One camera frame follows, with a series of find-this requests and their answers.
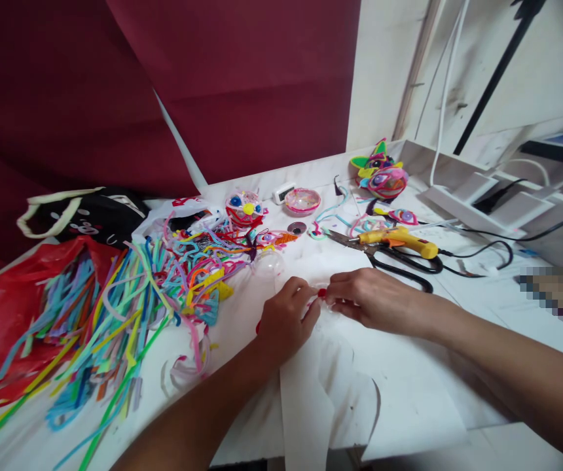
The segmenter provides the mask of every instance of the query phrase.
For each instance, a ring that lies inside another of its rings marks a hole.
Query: maroon curtain
[[[0,1],[0,267],[34,244],[27,197],[99,185],[197,193],[104,2]]]
[[[209,183],[345,151],[360,0],[107,0]]]

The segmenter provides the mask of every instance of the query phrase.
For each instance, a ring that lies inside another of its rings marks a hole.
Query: tote bag handle
[[[18,219],[18,227],[20,228],[22,233],[30,239],[45,239],[46,237],[57,236],[63,229],[65,229],[65,227],[72,219],[72,216],[74,216],[74,213],[77,212],[77,209],[81,205],[81,196],[95,193],[99,190],[102,190],[103,188],[104,186],[99,186],[91,190],[74,190],[28,198],[28,210]],[[53,203],[55,201],[65,200],[67,198],[72,199],[67,205],[67,208],[65,208],[65,211],[61,214],[57,222],[54,223],[49,231],[44,232],[43,234],[33,234],[33,231],[31,231],[31,228],[28,226],[27,222],[31,217],[35,215],[37,209],[42,204]]]

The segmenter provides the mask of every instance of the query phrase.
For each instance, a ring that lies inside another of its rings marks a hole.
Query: scissor blade
[[[334,242],[338,242],[339,244],[345,245],[347,247],[351,247],[353,249],[360,249],[360,244],[356,241],[351,241],[349,237],[346,235],[342,235],[336,231],[332,231],[330,229],[326,232],[327,237],[332,239]]]

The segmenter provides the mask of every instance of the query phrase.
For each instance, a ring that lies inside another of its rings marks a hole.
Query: yellow glue gun
[[[394,229],[365,232],[360,234],[360,236],[354,240],[359,241],[361,244],[390,243],[390,241],[396,241],[396,243],[390,245],[392,247],[397,245],[408,247],[426,260],[435,258],[439,254],[439,248],[435,244],[424,239],[418,239],[414,235],[410,235],[408,233],[408,228],[402,226]]]

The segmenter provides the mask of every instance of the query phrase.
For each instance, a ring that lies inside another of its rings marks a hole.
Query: hand
[[[279,368],[303,346],[321,314],[321,304],[313,302],[301,319],[308,300],[317,291],[301,278],[292,277],[281,290],[264,303],[260,330],[255,339]]]
[[[327,288],[333,311],[362,325],[414,337],[429,336],[439,312],[459,309],[435,294],[412,288],[375,268],[337,273]]]

